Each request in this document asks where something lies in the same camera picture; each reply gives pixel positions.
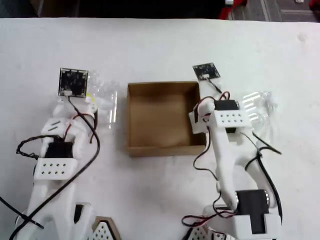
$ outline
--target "black cable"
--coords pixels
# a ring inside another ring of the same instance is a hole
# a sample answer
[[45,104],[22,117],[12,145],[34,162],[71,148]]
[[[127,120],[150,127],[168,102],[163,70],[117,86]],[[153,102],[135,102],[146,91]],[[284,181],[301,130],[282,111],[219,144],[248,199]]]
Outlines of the black cable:
[[226,211],[226,210],[219,212],[217,210],[217,208],[215,207],[216,202],[218,202],[218,200],[221,198],[221,196],[222,196],[222,192],[219,191],[219,197],[216,200],[214,200],[213,203],[212,203],[212,207],[213,207],[213,210],[214,210],[215,214],[217,216],[219,216],[220,218],[223,218],[223,219],[228,219],[228,218],[233,217],[237,213],[237,210],[233,211],[233,212],[229,212],[229,211]]
[[254,132],[252,132],[252,135],[253,135],[256,139],[258,139],[260,142],[262,142],[264,145],[272,148],[272,146],[270,146],[270,144],[268,144],[267,142],[263,141],[263,140],[262,140],[260,137],[258,137]]
[[258,164],[259,164],[262,172],[264,173],[267,181],[269,182],[269,184],[270,184],[270,186],[272,188],[272,191],[273,191],[273,194],[274,194],[274,197],[275,197],[275,201],[276,201],[276,204],[277,204],[277,207],[278,207],[278,213],[279,213],[279,216],[281,218],[281,224],[282,224],[283,212],[282,212],[282,205],[281,205],[281,200],[280,200],[280,197],[279,197],[279,193],[277,191],[277,188],[276,188],[274,182],[272,181],[271,177],[269,176],[264,164],[262,163],[261,156],[257,156],[257,161],[258,161]]
[[[263,146],[263,147],[260,147],[259,148],[259,152],[261,152],[262,150],[265,150],[265,149],[268,149],[268,150],[271,150],[277,154],[282,154],[280,151],[278,151],[277,149],[275,149],[274,147],[272,146]],[[257,153],[257,155],[252,158],[244,167],[244,170],[247,171],[248,167],[250,166],[250,164],[254,161],[254,160],[257,160],[258,159],[258,156],[261,156],[262,157],[262,154],[261,153]]]
[[215,85],[215,84],[211,81],[211,79],[208,78],[207,80],[209,81],[209,83],[212,84],[212,86],[215,88],[215,90],[216,90],[218,93],[222,94],[221,89],[218,88],[217,85]]
[[[261,150],[264,150],[264,149],[268,149],[268,150],[271,150],[271,151],[273,151],[273,152],[275,152],[275,153],[277,153],[277,154],[280,154],[280,155],[282,154],[280,151],[278,151],[277,149],[275,149],[274,147],[272,147],[270,144],[266,143],[264,140],[262,140],[260,137],[258,137],[254,132],[252,132],[252,134],[253,134],[253,136],[254,136],[255,138],[257,138],[259,141],[261,141],[262,143],[264,143],[264,144],[266,145],[266,146],[260,147],[260,148],[259,148],[260,151],[261,151]],[[274,182],[272,181],[272,179],[271,179],[271,177],[269,176],[269,174],[268,174],[268,172],[267,172],[264,164],[262,163],[262,159],[261,159],[261,158],[262,158],[262,155],[257,152],[256,157],[254,157],[253,159],[251,159],[251,160],[246,164],[246,166],[244,167],[244,169],[247,170],[248,167],[249,167],[249,165],[250,165],[254,160],[257,160],[257,161],[258,161],[258,164],[259,164],[259,166],[260,166],[263,174],[265,175],[265,177],[266,177],[267,181],[269,182],[270,187],[271,187],[271,189],[272,189],[272,191],[273,191],[273,194],[274,194],[274,197],[275,197],[275,201],[276,201],[276,204],[277,204],[277,207],[278,207],[278,213],[279,213],[279,216],[280,216],[280,218],[281,218],[281,223],[282,223],[282,221],[283,221],[283,211],[282,211],[282,205],[281,205],[280,196],[279,196],[278,190],[277,190]]]
[[25,152],[21,151],[21,148],[22,148],[22,146],[24,144],[26,144],[28,142],[31,142],[31,141],[34,141],[34,140],[37,140],[37,139],[44,139],[44,138],[54,138],[55,140],[58,140],[58,141],[62,141],[63,140],[63,138],[60,137],[59,135],[39,135],[39,136],[29,137],[27,140],[24,140],[24,141],[20,142],[20,144],[16,148],[16,152],[15,153],[16,154],[21,154],[24,157],[33,158],[35,160],[38,160],[38,158],[40,158],[39,155],[35,154],[34,152],[33,153],[25,153]]
[[212,174],[212,176],[215,178],[215,180],[218,181],[218,178],[217,176],[210,170],[210,169],[207,169],[207,168],[199,168],[199,167],[196,167],[196,161],[201,157],[203,156],[204,154],[206,154],[210,148],[210,145],[211,145],[211,133],[210,133],[210,128],[207,127],[208,129],[208,132],[209,132],[209,143],[208,143],[208,146],[206,147],[206,149],[201,152],[198,156],[195,157],[194,161],[193,161],[193,167],[196,169],[196,170],[199,170],[199,171],[208,171]]
[[40,223],[32,220],[30,217],[28,217],[27,215],[23,214],[22,212],[20,212],[18,209],[14,208],[13,206],[11,206],[6,200],[4,200],[1,196],[0,196],[0,202],[2,202],[4,205],[6,205],[10,210],[14,211],[16,214],[18,214],[21,218],[23,218],[25,221],[27,222],[31,222],[35,225],[37,225],[39,228],[44,229],[44,226],[42,226]]
[[[86,117],[77,109],[77,107],[71,102],[70,97],[68,97],[69,103],[73,106],[74,110],[77,112],[77,114],[85,121],[85,123],[89,126],[91,131],[94,134],[94,137],[96,139],[97,148],[96,152],[93,155],[93,157],[88,161],[86,165],[84,165],[72,178],[70,178],[64,185],[62,185],[55,193],[53,193],[50,197],[48,197],[43,203],[41,203],[28,217],[33,218],[47,203],[49,203],[55,196],[57,196],[62,190],[64,190],[70,183],[72,183],[77,177],[79,177],[80,174],[82,174],[97,158],[99,152],[100,152],[100,139],[94,129],[94,127],[90,124],[90,122],[86,119]],[[14,240],[15,236],[18,234],[18,232],[28,223],[28,221],[24,221],[21,225],[19,225],[11,234],[9,240]]]

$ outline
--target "white plastic part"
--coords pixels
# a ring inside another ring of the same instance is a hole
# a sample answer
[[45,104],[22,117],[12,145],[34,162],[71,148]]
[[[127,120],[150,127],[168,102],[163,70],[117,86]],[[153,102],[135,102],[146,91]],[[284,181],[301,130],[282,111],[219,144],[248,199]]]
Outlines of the white plastic part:
[[251,127],[248,115],[243,110],[214,111],[216,124],[224,128]]
[[225,0],[225,5],[232,6],[234,4],[234,0]]
[[204,121],[198,120],[198,122],[195,122],[195,113],[189,112],[189,119],[191,123],[192,133],[193,134],[199,134],[199,133],[207,133],[207,125]]
[[63,117],[52,117],[45,123],[41,130],[41,135],[58,135],[61,138],[64,137],[67,119]]
[[211,240],[210,236],[211,234],[206,226],[199,226],[192,229],[188,240]]
[[[212,104],[213,103],[210,100],[201,103],[198,108],[199,117],[202,119],[202,117],[209,116],[208,119],[205,119],[205,124],[206,127],[209,127],[210,129],[211,142],[217,165],[215,170],[218,178],[216,187],[218,191],[221,191],[221,197],[227,206],[232,210],[235,210],[238,206],[238,199],[235,194],[236,189],[233,178],[234,167],[235,165],[245,167],[256,155],[257,149],[244,135],[239,134],[243,133],[250,139],[254,139],[250,121],[246,118],[247,115],[243,111],[243,108],[241,108],[242,106],[240,106],[240,111],[210,111]],[[196,126],[198,127],[196,131],[200,131],[201,129],[205,130],[204,126],[199,125],[199,121],[198,123],[195,123],[194,115],[190,114],[189,117],[192,128]],[[236,133],[232,134],[234,137],[236,136],[238,138],[236,144],[230,142],[230,136],[227,135],[226,127],[237,128]],[[269,194],[269,208],[276,208],[277,204],[272,188],[257,161],[254,161],[248,167],[247,172],[256,182],[258,189],[266,190]],[[212,205],[207,206],[204,209],[204,215],[210,216],[212,214],[214,214]],[[264,222],[266,229],[266,233],[264,234],[252,234],[251,219],[249,215],[235,215],[231,218],[214,217],[207,225],[217,232],[226,233],[239,240],[277,239],[281,232],[280,216],[271,213],[265,214]]]
[[[96,105],[92,102],[72,98],[72,103],[82,113],[93,115],[94,106]],[[69,102],[61,101],[55,108],[54,117],[47,121],[41,131],[43,135],[59,135],[63,138],[67,127],[71,124],[65,139],[67,142],[73,142],[72,154],[74,158],[38,159],[26,215],[30,215],[40,204],[65,184],[77,170],[78,160],[82,157],[84,148],[88,144],[89,131],[85,127],[84,121],[79,117],[72,120],[76,114]],[[46,155],[51,142],[53,142],[52,137],[43,139],[40,150],[41,157]],[[76,198],[76,182],[72,182],[48,202],[32,219],[43,226],[53,222],[59,240],[88,240],[92,236],[92,224],[95,220],[95,214],[89,203],[81,203],[83,205],[82,212],[78,222],[75,223],[74,216],[77,204],[79,204],[79,201]],[[29,222],[19,231],[16,239],[35,240],[39,239],[41,233],[44,232],[39,231],[39,227]]]
[[92,234],[90,240],[114,240],[110,229],[105,222],[100,222]]
[[78,203],[83,205],[79,221],[73,227],[72,240],[88,240],[93,235],[92,224],[96,219],[94,208],[89,203]]
[[[72,155],[75,159],[81,159],[84,153],[84,147],[89,141],[88,129],[84,124],[84,121],[79,117],[74,120],[62,117],[53,117],[45,123],[41,134],[58,135],[61,138],[64,138],[67,128],[71,125],[67,132],[66,141],[72,141],[74,143],[72,147]],[[49,144],[53,141],[54,139],[52,137],[46,137],[42,140],[40,157],[45,157]]]
[[34,171],[34,180],[68,180],[77,168],[74,158],[39,158]]
[[234,237],[228,235],[228,234],[221,234],[218,232],[210,231],[210,240],[235,240]]
[[235,240],[232,236],[214,232],[207,224],[194,227],[188,240]]
[[[214,214],[212,205],[204,208],[203,214]],[[213,217],[207,226],[222,233],[228,233],[237,240],[278,239],[281,236],[281,219],[278,214],[264,214],[265,233],[253,234],[250,215],[235,215],[230,218]]]

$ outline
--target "perforated plate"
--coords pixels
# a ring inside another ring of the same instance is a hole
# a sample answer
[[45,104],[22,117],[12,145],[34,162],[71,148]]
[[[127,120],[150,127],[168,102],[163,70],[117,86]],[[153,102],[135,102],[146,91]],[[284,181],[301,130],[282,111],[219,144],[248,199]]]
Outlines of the perforated plate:
[[73,176],[77,165],[74,158],[39,158],[34,180],[67,180]]
[[194,227],[188,240],[209,240],[207,228],[203,226]]
[[242,110],[225,110],[214,111],[214,116],[218,127],[238,128],[251,127],[250,120],[245,111]]
[[235,240],[230,235],[220,234],[208,230],[206,225],[194,227],[188,240]]
[[114,240],[107,223],[99,223],[92,235],[91,240]]

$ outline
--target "brown cardboard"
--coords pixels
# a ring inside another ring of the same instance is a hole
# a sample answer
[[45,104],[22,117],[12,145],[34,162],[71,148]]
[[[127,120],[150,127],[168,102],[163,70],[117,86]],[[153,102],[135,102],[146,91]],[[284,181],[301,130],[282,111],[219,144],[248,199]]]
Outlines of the brown cardboard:
[[206,136],[193,134],[188,113],[199,102],[199,84],[129,83],[128,139],[131,156],[197,155]]

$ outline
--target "floor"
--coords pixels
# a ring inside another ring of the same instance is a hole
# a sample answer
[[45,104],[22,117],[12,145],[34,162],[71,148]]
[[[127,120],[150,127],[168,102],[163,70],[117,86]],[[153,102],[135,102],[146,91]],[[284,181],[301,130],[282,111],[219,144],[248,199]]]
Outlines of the floor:
[[248,0],[246,6],[234,9],[229,20],[266,22],[320,22],[320,11],[312,12],[309,0]]
[[[83,0],[0,0],[0,18],[77,17],[77,8]],[[248,0],[229,15],[229,20],[267,22],[320,22],[320,10],[312,12],[309,1]]]

